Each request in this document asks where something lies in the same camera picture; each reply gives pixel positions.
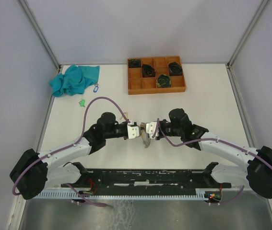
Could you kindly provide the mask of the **metal keyring organizer yellow handle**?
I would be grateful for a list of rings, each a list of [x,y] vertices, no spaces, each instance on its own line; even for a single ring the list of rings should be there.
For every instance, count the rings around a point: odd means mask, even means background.
[[[146,133],[146,124],[141,122],[140,124],[140,129],[141,129],[141,138],[142,142],[145,148],[148,148],[151,143],[151,139],[148,133]]]

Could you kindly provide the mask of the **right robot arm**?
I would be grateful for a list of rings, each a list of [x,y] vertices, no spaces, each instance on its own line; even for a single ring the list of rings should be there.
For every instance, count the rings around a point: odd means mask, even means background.
[[[146,125],[150,138],[160,139],[178,137],[180,144],[173,147],[190,148],[215,154],[233,163],[232,166],[217,164],[203,174],[202,181],[207,187],[229,183],[249,187],[258,195],[272,198],[272,149],[260,149],[239,145],[219,137],[208,129],[192,123],[182,108],[169,112],[169,121],[157,120]]]

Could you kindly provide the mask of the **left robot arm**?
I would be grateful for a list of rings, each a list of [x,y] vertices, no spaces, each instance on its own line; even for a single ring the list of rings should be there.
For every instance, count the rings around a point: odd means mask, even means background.
[[[67,146],[40,153],[33,149],[26,150],[10,172],[14,182],[12,192],[29,200],[45,188],[59,184],[83,187],[88,183],[88,174],[82,171],[84,168],[79,163],[63,168],[65,163],[99,151],[106,145],[107,139],[133,139],[139,137],[140,132],[137,123],[125,121],[120,124],[113,113],[103,113],[96,124]]]

